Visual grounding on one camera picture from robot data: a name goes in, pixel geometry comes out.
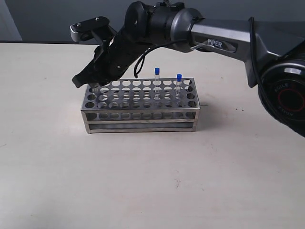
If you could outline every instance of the table surface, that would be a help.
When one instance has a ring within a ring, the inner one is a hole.
[[[0,228],[305,228],[304,138],[242,62],[156,50],[140,77],[194,77],[198,131],[88,135],[71,78],[94,48],[0,44]]]

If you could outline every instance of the test tube rack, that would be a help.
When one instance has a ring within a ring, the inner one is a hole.
[[[109,132],[195,131],[200,104],[193,78],[120,79],[95,89],[87,86],[81,114],[88,134]]]

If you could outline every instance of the red ring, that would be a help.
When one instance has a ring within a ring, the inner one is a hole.
[[[292,110],[292,109],[290,109],[290,108],[288,108],[288,107],[286,107],[286,106],[284,106],[284,105],[282,104],[282,101],[281,101],[281,98],[280,98],[280,97],[281,97],[281,94],[282,94],[283,92],[285,92],[285,91],[292,91],[292,92],[294,92],[294,93],[297,93],[297,94],[302,98],[302,100],[303,100],[303,105],[302,105],[302,107],[301,107],[300,109],[298,109],[298,110]],[[297,90],[295,90],[295,89],[286,88],[286,89],[281,90],[281,92],[278,94],[277,99],[278,99],[280,105],[281,105],[285,110],[290,111],[290,112],[302,111],[302,109],[305,107],[305,99],[304,99],[304,97],[302,96],[301,93],[299,93],[299,92],[298,92]]]

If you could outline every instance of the blue cap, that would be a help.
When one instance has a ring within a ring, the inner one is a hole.
[[[177,81],[178,81],[178,82],[181,82],[181,79],[182,79],[182,75],[181,75],[181,74],[178,74],[178,75],[177,75]]]
[[[154,73],[155,73],[156,75],[159,75],[159,74],[160,74],[160,68],[155,68],[155,69],[154,69]]]

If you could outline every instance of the blue-capped test tube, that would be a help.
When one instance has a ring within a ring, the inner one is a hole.
[[[176,97],[180,96],[181,80],[182,80],[182,75],[178,74],[177,75],[177,81],[176,81]]]
[[[160,68],[154,69],[154,98],[156,100],[160,99]]]

